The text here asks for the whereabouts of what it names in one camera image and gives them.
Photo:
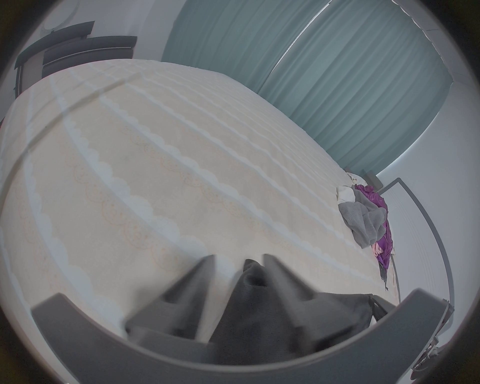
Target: purple garment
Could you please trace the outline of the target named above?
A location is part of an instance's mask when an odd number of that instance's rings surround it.
[[[384,222],[386,232],[384,236],[377,241],[378,246],[383,250],[383,252],[377,256],[377,259],[380,264],[385,268],[385,270],[387,270],[388,266],[390,265],[390,254],[392,253],[393,249],[392,233],[390,232],[390,226],[388,225],[387,204],[385,203],[385,200],[382,196],[380,196],[377,192],[373,191],[373,187],[371,185],[367,185],[366,187],[364,187],[363,185],[355,184],[355,189],[361,191],[377,207],[385,208],[385,210],[387,211],[387,220]]]

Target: curtain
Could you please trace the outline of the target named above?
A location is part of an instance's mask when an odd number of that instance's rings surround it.
[[[342,167],[377,174],[428,127],[452,78],[412,19],[390,0],[333,0],[259,95]]]
[[[162,61],[223,73],[258,93],[328,0],[187,0]]]
[[[361,176],[422,134],[452,83],[390,0],[187,0],[162,61],[239,81]]]

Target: gray towel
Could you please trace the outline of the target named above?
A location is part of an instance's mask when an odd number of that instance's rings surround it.
[[[379,208],[359,190],[354,189],[355,202],[340,203],[338,209],[353,238],[362,248],[375,244],[385,234],[385,208]]]

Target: bed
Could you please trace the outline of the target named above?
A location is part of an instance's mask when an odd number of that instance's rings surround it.
[[[351,178],[300,127],[225,75],[149,60],[66,69],[0,129],[1,305],[48,364],[30,308],[61,292],[123,336],[125,318],[217,255],[207,340],[246,258],[276,255],[313,288],[398,304],[338,211]]]

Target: clothes pile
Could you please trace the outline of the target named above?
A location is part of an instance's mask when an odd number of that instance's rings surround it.
[[[352,187],[338,187],[337,199],[338,209],[346,225],[352,230],[355,241],[362,248],[371,246],[386,288],[393,241],[384,198],[374,192],[370,185],[355,184]]]

